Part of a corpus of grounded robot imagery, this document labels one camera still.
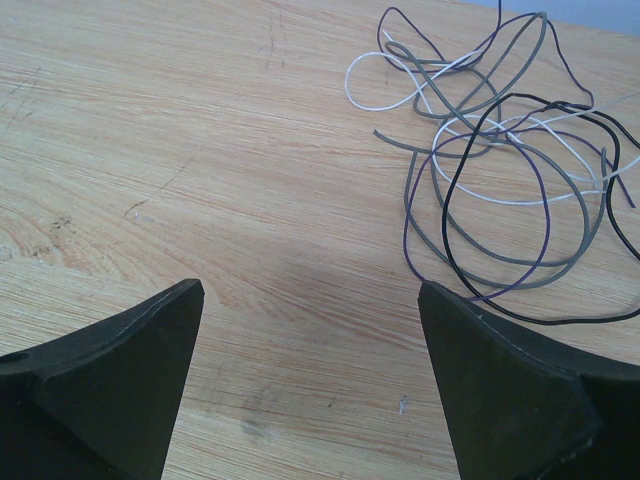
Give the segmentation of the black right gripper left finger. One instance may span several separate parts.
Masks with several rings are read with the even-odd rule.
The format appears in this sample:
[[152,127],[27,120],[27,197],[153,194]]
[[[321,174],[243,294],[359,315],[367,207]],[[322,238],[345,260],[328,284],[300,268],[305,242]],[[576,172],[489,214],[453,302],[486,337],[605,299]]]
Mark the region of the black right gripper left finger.
[[2,478],[161,478],[203,306],[186,279],[2,356]]

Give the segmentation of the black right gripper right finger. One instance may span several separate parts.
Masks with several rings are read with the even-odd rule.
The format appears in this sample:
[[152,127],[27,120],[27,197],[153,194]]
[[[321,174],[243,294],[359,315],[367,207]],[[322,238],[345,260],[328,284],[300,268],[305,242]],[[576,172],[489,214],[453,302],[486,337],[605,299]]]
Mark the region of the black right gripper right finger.
[[494,315],[435,282],[418,305],[463,479],[636,479],[639,368]]

